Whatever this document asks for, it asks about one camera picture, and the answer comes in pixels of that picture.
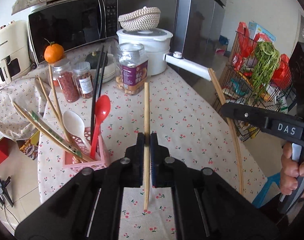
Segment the person's right hand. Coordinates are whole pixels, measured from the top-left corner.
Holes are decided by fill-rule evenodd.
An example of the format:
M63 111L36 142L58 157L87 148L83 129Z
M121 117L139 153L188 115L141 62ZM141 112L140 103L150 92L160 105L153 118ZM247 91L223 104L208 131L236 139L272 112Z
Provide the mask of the person's right hand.
M304 162L299 166L292 160L292 143L290 142L283 146L281 164L280 190L284 195L291 195L298 187L298 176L304 177Z

